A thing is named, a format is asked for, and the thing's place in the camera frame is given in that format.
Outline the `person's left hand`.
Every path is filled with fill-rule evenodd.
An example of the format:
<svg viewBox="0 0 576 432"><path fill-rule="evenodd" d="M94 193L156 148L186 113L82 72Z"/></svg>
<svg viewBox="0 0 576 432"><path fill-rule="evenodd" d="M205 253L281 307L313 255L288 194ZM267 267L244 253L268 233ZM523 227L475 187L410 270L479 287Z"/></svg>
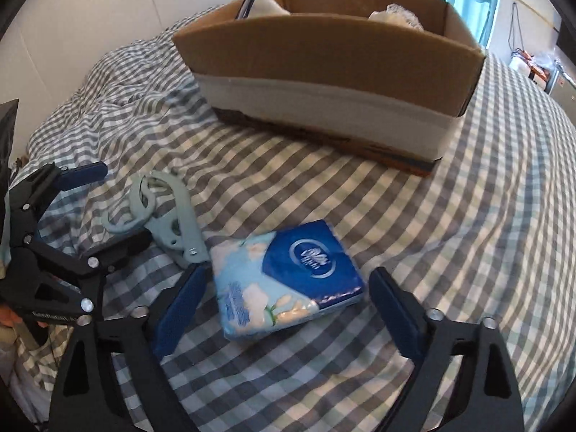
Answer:
<svg viewBox="0 0 576 432"><path fill-rule="evenodd" d="M22 318L15 313L7 304L0 305L0 323L3 326L12 328L15 325L22 323Z"/></svg>

